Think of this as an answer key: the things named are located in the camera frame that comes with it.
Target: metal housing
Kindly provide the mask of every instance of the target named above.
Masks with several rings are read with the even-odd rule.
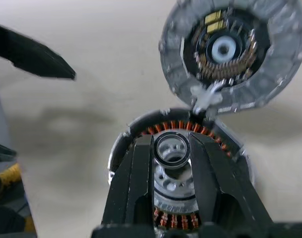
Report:
[[[202,83],[190,74],[181,56],[184,39],[204,16],[227,7],[244,9],[267,22],[271,47],[260,69],[246,82],[216,93],[207,115],[263,107],[292,80],[302,62],[302,3],[299,0],[180,0],[159,42],[161,63],[171,91],[189,106]]]
[[[108,162],[109,170],[109,183],[111,183],[113,176],[118,170],[123,157],[128,152],[130,146],[134,143],[135,139],[138,138],[142,132],[147,128],[152,127],[157,124],[162,124],[166,121],[189,121],[190,111],[189,109],[174,108],[166,111],[153,111],[149,112],[129,124],[128,129],[125,133],[121,133],[117,140],[115,141]],[[243,174],[247,176],[247,179],[251,183],[255,184],[255,175],[253,166],[250,163],[249,157],[247,156],[243,144],[236,138],[236,136],[231,132],[220,120],[215,120],[214,122],[204,121],[202,126],[207,127],[211,132],[217,137],[220,137],[224,141],[231,152],[231,164],[232,166],[239,167],[242,169]],[[154,134],[154,138],[157,139],[161,134],[167,133],[169,131],[177,131],[183,135],[187,135],[189,131],[185,129],[173,129],[166,130]],[[198,210],[197,202],[195,198],[189,200],[171,200],[161,196],[158,193],[154,193],[154,205],[160,209],[163,209],[169,213],[175,214],[187,214]]]

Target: concrete floor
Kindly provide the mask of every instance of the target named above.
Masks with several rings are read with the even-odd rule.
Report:
[[[0,96],[39,237],[89,237],[117,135],[149,110],[183,105],[157,50],[174,3],[0,1],[0,24],[46,43],[78,74],[77,82],[40,79],[0,59]],[[267,107],[223,121],[242,136],[273,220],[302,221],[302,67]]]

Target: pliers jaw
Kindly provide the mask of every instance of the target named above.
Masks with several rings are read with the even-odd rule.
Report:
[[[0,57],[40,77],[75,80],[69,64],[47,46],[0,26]]]

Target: copper winding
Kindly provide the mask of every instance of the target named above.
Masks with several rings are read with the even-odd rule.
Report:
[[[160,125],[155,125],[155,128],[156,128],[156,130],[157,130],[157,132],[161,132],[162,131],[162,129],[161,129],[161,126]]]
[[[163,122],[163,127],[164,127],[164,130],[168,130],[169,129],[169,125],[167,124],[167,122]]]
[[[207,128],[203,126],[203,128],[202,128],[200,134],[205,135],[205,134],[207,133],[207,131],[208,131]]]
[[[176,229],[178,227],[177,223],[177,215],[172,215],[172,220],[171,220],[171,228]]]
[[[179,129],[184,129],[184,122],[182,120],[179,121]]]
[[[166,225],[167,225],[167,220],[168,220],[168,214],[167,213],[163,213],[162,215],[162,218],[161,218],[161,221],[160,221],[160,226],[162,228],[166,228]]]
[[[161,131],[169,130],[169,129],[186,129],[189,131],[198,132],[204,135],[207,135],[214,139],[215,142],[220,144],[221,149],[227,154],[228,157],[232,157],[230,151],[228,151],[228,147],[226,144],[222,143],[222,139],[220,137],[216,138],[214,132],[210,131],[205,126],[201,126],[198,123],[192,123],[191,121],[184,122],[183,120],[179,121],[166,121],[160,124],[156,124],[154,126],[150,126],[146,131],[143,131],[141,134],[155,134]],[[176,215],[176,214],[168,214],[166,212],[161,211],[159,208],[155,208],[154,210],[154,222],[158,224],[162,229],[183,229],[183,230],[192,230],[197,229],[199,227],[199,218],[196,213],[191,213],[189,215]]]
[[[200,48],[203,49],[203,48],[205,48],[205,46],[206,46],[206,42],[205,42],[205,41],[202,41],[202,42],[200,43]]]
[[[236,75],[240,75],[246,71],[247,68],[250,68],[256,60],[257,42],[255,41],[255,35],[252,34],[249,37],[249,47],[243,52],[243,54],[230,62],[225,62],[222,64],[214,64],[208,62],[206,55],[196,54],[196,62],[198,68],[201,70],[203,76],[207,78],[212,78],[213,80],[221,80],[224,78],[232,78]],[[249,78],[251,74],[245,73],[244,77]]]
[[[195,32],[193,38],[192,38],[192,44],[193,44],[193,45],[196,44],[196,42],[198,41],[199,36],[200,36],[201,32],[203,31],[204,26],[205,26],[205,21],[202,20],[202,21],[200,22],[199,27],[198,27],[198,29],[196,30],[196,32]]]
[[[196,214],[192,213],[190,215],[190,218],[191,218],[191,223],[192,223],[192,226],[194,227],[194,229],[198,228],[199,222],[198,222],[198,218],[197,218]]]
[[[157,220],[157,218],[159,217],[159,215],[160,215],[160,211],[159,211],[159,209],[156,207],[156,208],[155,208],[155,211],[154,211],[154,214],[153,214],[153,219],[154,219],[154,221]]]
[[[188,230],[188,219],[186,215],[181,216],[181,227],[183,230]]]
[[[176,129],[176,123],[175,123],[175,121],[171,121],[171,127],[172,127],[172,129]]]
[[[147,131],[148,131],[151,135],[154,135],[154,130],[153,130],[153,128],[149,127],[149,128],[147,128]]]
[[[192,128],[192,123],[189,121],[187,122],[186,130],[191,130]]]
[[[196,123],[195,126],[194,126],[194,130],[193,131],[194,132],[198,132],[199,129],[200,129],[200,125],[198,123]]]

